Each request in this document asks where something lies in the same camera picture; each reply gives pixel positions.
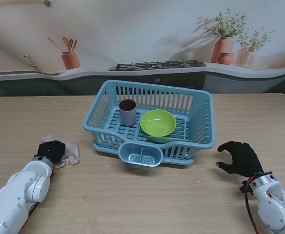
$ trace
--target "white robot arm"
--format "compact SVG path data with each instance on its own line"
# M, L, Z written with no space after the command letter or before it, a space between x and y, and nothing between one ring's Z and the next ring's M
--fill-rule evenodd
M0 189L0 234L17 234L28 219L30 208L48 192L53 163L34 157L22 171L13 174Z
M273 174L263 175L250 183L258 200L261 221L274 234L285 234L285 190Z

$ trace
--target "wooden spoon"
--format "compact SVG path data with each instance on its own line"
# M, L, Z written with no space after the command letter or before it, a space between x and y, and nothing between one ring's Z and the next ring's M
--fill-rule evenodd
M71 49L72 49L72 45L73 45L73 39L70 39L70 40L69 40L69 46L70 46L69 51L71 51Z
M63 40L64 44L66 45L66 47L68 47L68 51L69 51L70 50L70 45L69 45L68 39L63 37L62 40Z
M60 49L60 50L63 52L63 50L62 50L51 38L48 38L48 40L49 40L54 46L56 46L58 49Z
M74 48L75 48L75 46L76 46L76 43L78 43L78 40L75 40L74 45L73 45L73 48L72 48L72 51L74 50Z

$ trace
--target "gray cup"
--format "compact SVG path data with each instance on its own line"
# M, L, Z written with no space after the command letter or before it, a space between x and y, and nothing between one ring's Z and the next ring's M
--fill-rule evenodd
M136 102L125 99L119 103L122 124L132 126L136 122Z

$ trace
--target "green leaves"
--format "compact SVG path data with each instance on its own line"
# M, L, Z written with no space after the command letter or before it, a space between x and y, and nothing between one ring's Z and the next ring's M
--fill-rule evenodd
M259 31L254 31L253 37L249 37L246 32L243 32L239 35L239 40L241 47L249 52L256 52L261 47L263 47L267 42L270 42L271 32L264 32L264 28L261 28L261 33Z
M213 19L206 18L204 29L216 37L234 37L244 31L245 18L245 14L232 14L230 9L227 9L225 13L219 12Z

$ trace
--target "potted plant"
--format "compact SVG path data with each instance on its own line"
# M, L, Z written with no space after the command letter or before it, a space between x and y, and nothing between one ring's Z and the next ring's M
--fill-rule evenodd
M211 62L217 63L220 53L231 53L234 46L234 36L244 31L245 14L232 14L230 9L225 13L219 12L213 19L206 18L205 30L210 35L220 38L214 47Z
M254 31L253 37L249 37L246 32L239 35L239 40L242 49L237 55L236 64L241 67L252 67L255 60L255 52L263 47L271 39L272 32L264 32L264 28L259 31Z

